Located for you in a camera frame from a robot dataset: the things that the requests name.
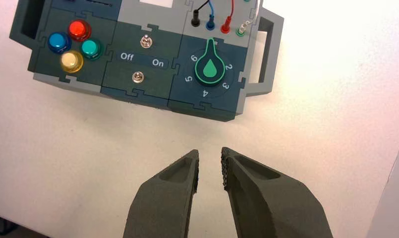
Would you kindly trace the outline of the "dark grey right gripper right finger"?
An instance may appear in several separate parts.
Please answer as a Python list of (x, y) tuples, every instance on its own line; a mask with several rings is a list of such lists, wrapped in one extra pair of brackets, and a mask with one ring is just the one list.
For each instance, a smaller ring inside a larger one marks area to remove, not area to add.
[(221, 165), (239, 238), (333, 236), (323, 206), (302, 182), (228, 147)]

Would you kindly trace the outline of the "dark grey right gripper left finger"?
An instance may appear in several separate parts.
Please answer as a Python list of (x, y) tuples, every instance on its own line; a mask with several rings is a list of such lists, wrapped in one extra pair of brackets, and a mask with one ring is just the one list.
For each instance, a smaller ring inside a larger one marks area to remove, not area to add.
[(186, 238), (198, 177), (199, 152), (193, 149), (141, 184), (123, 237)]

